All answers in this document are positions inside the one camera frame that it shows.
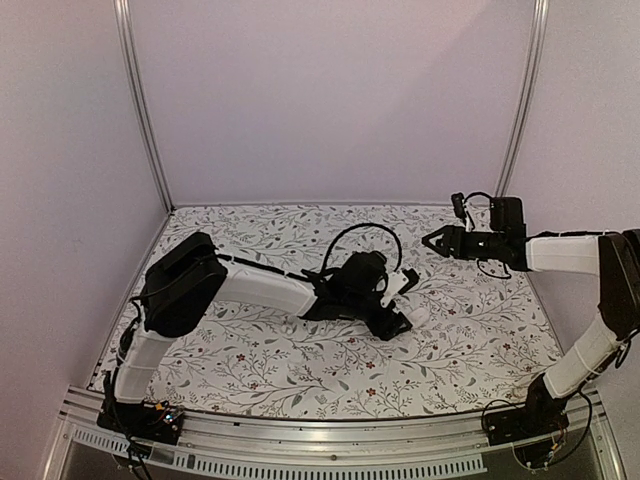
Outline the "white oval case lid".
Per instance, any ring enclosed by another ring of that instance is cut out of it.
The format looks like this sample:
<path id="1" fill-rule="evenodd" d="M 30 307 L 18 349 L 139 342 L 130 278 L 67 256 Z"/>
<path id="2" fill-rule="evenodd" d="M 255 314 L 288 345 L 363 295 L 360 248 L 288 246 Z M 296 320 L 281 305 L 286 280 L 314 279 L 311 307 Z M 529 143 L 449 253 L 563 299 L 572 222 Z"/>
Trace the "white oval case lid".
<path id="1" fill-rule="evenodd" d="M 424 325 L 430 318 L 430 312 L 424 308 L 417 308 L 407 314 L 407 319 L 410 321 L 414 328 L 419 328 Z"/>

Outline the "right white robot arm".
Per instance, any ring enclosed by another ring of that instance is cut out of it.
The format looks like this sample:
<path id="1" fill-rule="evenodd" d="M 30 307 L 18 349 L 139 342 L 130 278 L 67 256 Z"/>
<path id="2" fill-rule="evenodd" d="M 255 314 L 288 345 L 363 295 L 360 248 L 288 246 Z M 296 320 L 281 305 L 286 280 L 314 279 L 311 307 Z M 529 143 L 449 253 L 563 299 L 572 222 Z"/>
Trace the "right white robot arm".
<path id="1" fill-rule="evenodd" d="M 496 261 L 506 270 L 529 277 L 553 276 L 590 283 L 595 310 L 584 331 L 554 364 L 528 388 L 533 400 L 517 415 L 517 427 L 537 436 L 552 424 L 551 401 L 565 400 L 608 368 L 627 360 L 639 336 L 639 232 L 635 229 L 527 230 L 524 207 L 513 196 L 488 199 L 488 226 L 476 226 L 469 211 L 473 194 L 451 197 L 458 222 L 422 237 L 432 252 L 477 264 Z"/>

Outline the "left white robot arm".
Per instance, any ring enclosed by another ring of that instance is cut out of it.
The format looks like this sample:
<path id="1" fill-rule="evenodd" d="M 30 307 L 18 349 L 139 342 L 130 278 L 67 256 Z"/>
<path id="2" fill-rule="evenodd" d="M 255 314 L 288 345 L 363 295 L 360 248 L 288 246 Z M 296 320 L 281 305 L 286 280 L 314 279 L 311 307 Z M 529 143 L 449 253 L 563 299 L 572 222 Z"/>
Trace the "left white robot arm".
<path id="1" fill-rule="evenodd" d="M 386 269 L 378 252 L 356 252 L 340 267 L 298 274 L 217 253 L 211 237 L 196 232 L 153 264 L 136 315 L 123 334 L 114 372 L 105 387 L 115 400 L 111 419 L 128 434 L 148 426 L 139 405 L 175 340 L 191 333 L 214 302 L 239 302 L 285 312 L 307 321 L 357 320 L 380 340 L 412 327 L 396 309 L 396 297 L 419 280 L 413 269 Z"/>

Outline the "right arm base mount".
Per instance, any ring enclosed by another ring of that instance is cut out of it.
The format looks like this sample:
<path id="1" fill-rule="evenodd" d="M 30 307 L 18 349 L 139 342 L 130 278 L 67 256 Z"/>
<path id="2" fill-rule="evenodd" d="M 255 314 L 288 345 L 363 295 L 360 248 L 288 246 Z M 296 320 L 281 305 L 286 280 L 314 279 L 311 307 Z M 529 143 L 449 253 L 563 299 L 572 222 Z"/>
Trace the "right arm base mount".
<path id="1" fill-rule="evenodd" d="M 539 376 L 528 387 L 522 406 L 489 413 L 484 411 L 481 427 L 492 446 L 559 432 L 569 426 L 566 405 L 567 399 L 553 397 L 543 376 Z"/>

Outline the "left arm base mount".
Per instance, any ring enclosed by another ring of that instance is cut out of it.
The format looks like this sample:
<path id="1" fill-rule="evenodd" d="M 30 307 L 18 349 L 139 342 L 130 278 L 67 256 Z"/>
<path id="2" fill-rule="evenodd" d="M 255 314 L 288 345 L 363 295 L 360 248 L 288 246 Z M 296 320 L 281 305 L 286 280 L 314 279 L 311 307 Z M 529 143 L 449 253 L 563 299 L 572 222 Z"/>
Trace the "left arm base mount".
<path id="1" fill-rule="evenodd" d="M 170 405 L 168 401 L 154 405 L 118 401 L 115 397 L 117 373 L 118 370 L 108 372 L 104 377 L 104 400 L 97 425 L 128 439 L 177 445 L 184 424 L 184 409 Z"/>

